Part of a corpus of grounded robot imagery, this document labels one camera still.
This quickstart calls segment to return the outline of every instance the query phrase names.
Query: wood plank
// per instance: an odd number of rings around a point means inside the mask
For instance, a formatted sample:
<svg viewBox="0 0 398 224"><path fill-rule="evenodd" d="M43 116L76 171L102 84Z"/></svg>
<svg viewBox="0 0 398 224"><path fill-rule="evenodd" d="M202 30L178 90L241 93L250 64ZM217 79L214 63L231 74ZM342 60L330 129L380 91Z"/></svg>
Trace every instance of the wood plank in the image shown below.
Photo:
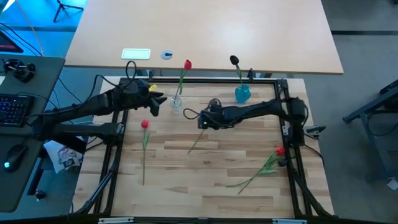
<svg viewBox="0 0 398 224"><path fill-rule="evenodd" d="M234 71L237 55L245 71L343 73L321 0L90 0L65 66L125 67L126 48L151 50L144 69Z"/></svg>
<svg viewBox="0 0 398 224"><path fill-rule="evenodd" d="M119 77L109 77L117 83ZM291 96L299 96L308 104L303 80L288 80ZM157 90L166 96L175 93L177 84L158 83ZM250 84L257 94L248 105L274 98L273 86ZM103 84L101 91L111 88ZM200 111L214 97L224 106L233 105L236 85L184 84L184 108ZM96 123L110 121L110 116L96 116ZM146 184L142 185L141 120L148 119L151 136L146 155ZM308 125L312 125L310 114ZM134 217L225 217L225 218L292 218L292 200L286 168L254 179L240 190L226 188L248 180L265 163L276 147L282 145L278 118L263 116L247 119L234 129L207 129L194 150L188 150L200 133L196 120L174 114L166 101L158 117L148 109L129 111L124 147L113 203L113 216ZM318 143L306 139L319 151ZM308 187L326 210L333 213L328 184L321 159L301 148ZM83 205L98 184L104 146L85 154L73 203ZM303 209L301 191L298 189Z"/></svg>

